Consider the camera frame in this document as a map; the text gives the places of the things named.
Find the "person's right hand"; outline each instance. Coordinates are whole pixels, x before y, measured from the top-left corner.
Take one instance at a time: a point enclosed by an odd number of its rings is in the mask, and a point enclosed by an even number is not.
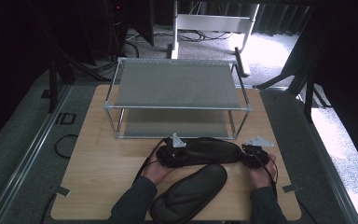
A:
[[[165,178],[165,176],[167,176],[174,169],[162,166],[157,159],[156,152],[151,156],[149,160],[151,163],[144,168],[142,175],[147,177],[157,186]]]
[[[277,172],[274,169],[273,161],[275,161],[277,157],[271,154],[268,154],[268,156],[271,158],[271,160],[269,160],[268,164],[266,165],[266,168],[271,174],[272,178],[274,178]],[[250,169],[249,177],[251,179],[251,184],[255,189],[272,187],[271,179],[263,167],[259,169]]]

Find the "flip-flop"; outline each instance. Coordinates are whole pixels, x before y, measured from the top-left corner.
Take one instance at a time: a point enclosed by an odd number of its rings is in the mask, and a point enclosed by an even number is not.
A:
[[[150,216],[160,224],[187,223],[225,186],[227,171],[220,164],[209,164],[159,195],[150,206]]]
[[[157,151],[163,166],[177,168],[211,163],[232,163],[238,161],[241,149],[236,144],[212,137],[192,139],[185,147],[173,147],[171,143]]]

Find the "table surface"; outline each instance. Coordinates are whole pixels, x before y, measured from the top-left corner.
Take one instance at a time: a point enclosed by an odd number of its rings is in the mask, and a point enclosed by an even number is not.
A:
[[[88,114],[84,120],[69,161],[61,186],[71,192],[68,197],[58,195],[51,216],[55,219],[107,219],[110,210],[121,195],[131,187],[133,178],[160,139],[116,139],[103,110],[108,85],[97,87]],[[296,195],[285,193],[282,187],[290,185],[282,155],[269,123],[265,107],[258,90],[247,90],[253,111],[246,120],[237,140],[255,137],[274,143],[264,147],[277,156],[279,179],[277,182],[278,202],[289,220],[301,217]],[[234,114],[235,121],[241,116]],[[224,164],[228,179],[217,196],[193,219],[194,220],[248,220],[251,215],[249,194],[253,190],[247,168],[240,162]],[[158,185],[158,195],[179,179],[195,173],[202,166],[187,166],[175,169]]]

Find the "white bracket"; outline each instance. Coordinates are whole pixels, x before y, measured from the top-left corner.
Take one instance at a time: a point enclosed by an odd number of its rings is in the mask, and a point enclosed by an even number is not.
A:
[[[172,135],[173,147],[185,147],[186,143],[184,143],[177,135],[174,133]]]
[[[262,138],[259,135],[252,140],[245,140],[245,144],[251,145],[254,147],[273,147],[274,146],[274,144],[272,142]]]

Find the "gray carpet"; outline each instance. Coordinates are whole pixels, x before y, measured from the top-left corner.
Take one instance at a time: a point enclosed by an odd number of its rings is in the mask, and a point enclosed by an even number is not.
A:
[[[293,39],[296,40],[295,36],[255,35],[255,37],[289,39],[291,46],[294,44]],[[166,58],[170,43],[171,39],[163,36],[156,37],[154,48],[147,46],[144,42],[137,43],[137,46],[141,57]],[[226,46],[224,43],[213,41],[205,43],[181,42],[179,58],[233,58],[232,51],[227,50]],[[133,56],[131,47],[126,46],[125,52],[127,56]],[[252,59],[251,55],[248,60],[252,77],[246,79],[248,85],[264,82],[278,75],[282,69],[282,64],[270,68],[257,65],[260,62]],[[290,83],[290,80],[278,83],[277,86],[287,87],[287,83]],[[47,206],[55,188],[60,185],[68,163],[68,160],[55,153],[54,144],[66,134],[79,133],[92,94],[99,84],[101,83],[92,81],[89,77],[77,76],[77,82],[61,110],[62,113],[76,113],[75,123],[72,125],[56,124],[50,130],[34,165],[22,183],[21,189],[7,209],[2,223],[41,222],[45,206]],[[48,89],[47,74],[36,81],[12,119],[0,132],[0,193],[37,133],[44,117],[47,116],[48,100],[40,99],[44,89]],[[310,137],[312,127],[302,115],[302,103],[284,91],[262,91],[262,98],[290,178],[293,183],[301,187],[301,190],[296,193],[298,199],[305,204],[318,223],[345,223],[337,200],[314,153],[314,148],[317,145],[312,142],[312,139],[315,136]],[[61,153],[70,155],[74,142],[74,138],[62,141],[59,147]],[[305,210],[302,209],[302,211],[302,218],[293,223],[313,223]],[[44,223],[103,223],[103,221],[56,221],[47,212]]]

